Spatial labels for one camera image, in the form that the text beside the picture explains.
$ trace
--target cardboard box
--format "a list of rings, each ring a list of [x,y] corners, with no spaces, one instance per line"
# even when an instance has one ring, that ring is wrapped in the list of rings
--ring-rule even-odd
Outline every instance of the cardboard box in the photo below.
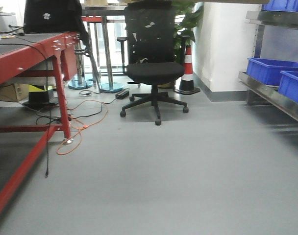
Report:
[[[28,97],[29,85],[3,83],[0,85],[0,101],[17,102]]]
[[[84,5],[85,6],[107,6],[108,1],[107,0],[85,0]]]

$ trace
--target stainless steel shelving rack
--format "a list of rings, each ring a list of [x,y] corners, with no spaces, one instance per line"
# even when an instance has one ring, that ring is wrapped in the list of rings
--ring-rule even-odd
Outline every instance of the stainless steel shelving rack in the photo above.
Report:
[[[253,56],[255,58],[260,58],[266,25],[298,30],[298,12],[248,11],[246,19],[248,19],[251,24],[257,25],[253,47]],[[277,87],[267,86],[248,76],[245,72],[239,73],[239,79],[249,88],[247,98],[248,105],[257,103],[256,98],[258,96],[264,99],[263,103],[267,101],[273,104],[298,121],[298,104],[278,93]]]

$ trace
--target red metal bar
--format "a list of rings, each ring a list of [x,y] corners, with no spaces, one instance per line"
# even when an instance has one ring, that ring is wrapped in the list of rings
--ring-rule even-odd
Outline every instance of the red metal bar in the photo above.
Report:
[[[57,56],[52,57],[53,71],[56,82],[56,91],[58,94],[60,113],[61,113],[61,123],[62,130],[64,132],[64,137],[69,138],[71,136],[71,130],[69,126],[69,118],[67,114],[66,107],[66,97],[64,93],[63,80],[62,80],[62,71],[61,71],[61,51],[56,52]]]
[[[81,17],[83,21],[85,22],[95,22],[95,23],[101,23],[102,19],[101,16],[82,16]]]
[[[77,67],[76,62],[74,62],[74,44],[77,42],[78,40],[75,33],[62,33],[49,39],[42,40],[40,44],[33,44],[33,46],[42,51],[45,56],[30,47],[20,48],[0,55],[0,84],[17,75],[35,77],[54,76],[61,113],[61,124],[52,124],[50,126],[0,126],[0,132],[45,132],[0,192],[0,213],[19,187],[54,132],[63,131],[65,138],[71,136],[62,80],[62,70],[68,79],[76,74]],[[40,70],[35,72],[26,71],[49,57],[52,59],[53,70]]]
[[[57,131],[62,130],[61,124],[51,124]],[[0,126],[0,133],[8,132],[38,132],[46,131],[48,125],[28,125],[28,126]]]
[[[51,126],[41,137],[35,147],[27,155],[23,163],[12,175],[10,180],[6,183],[2,191],[0,192],[0,213],[7,205],[14,192],[18,186],[23,181],[24,177],[27,175],[31,167],[34,165],[35,161],[38,159],[39,155],[42,153],[43,149],[47,145],[47,141],[52,137],[54,132],[57,130],[57,126]]]

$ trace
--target red workbench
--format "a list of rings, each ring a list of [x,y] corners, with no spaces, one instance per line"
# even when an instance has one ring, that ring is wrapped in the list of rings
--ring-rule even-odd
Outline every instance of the red workbench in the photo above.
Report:
[[[3,132],[44,132],[34,148],[26,156],[17,170],[11,175],[0,192],[0,214],[14,192],[22,183],[31,167],[36,162],[47,141],[55,131],[63,131],[64,137],[71,135],[63,80],[69,80],[77,73],[74,45],[78,43],[74,32],[27,34],[20,38],[9,38],[0,41],[0,84],[15,77],[48,77],[54,76],[58,94],[61,124],[0,126]],[[50,59],[53,70],[28,70],[29,68]]]

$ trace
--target chair seat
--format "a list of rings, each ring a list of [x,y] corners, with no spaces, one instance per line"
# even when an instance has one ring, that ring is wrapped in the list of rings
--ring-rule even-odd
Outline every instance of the chair seat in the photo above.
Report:
[[[175,62],[127,65],[127,75],[136,83],[162,85],[184,75],[184,67]]]

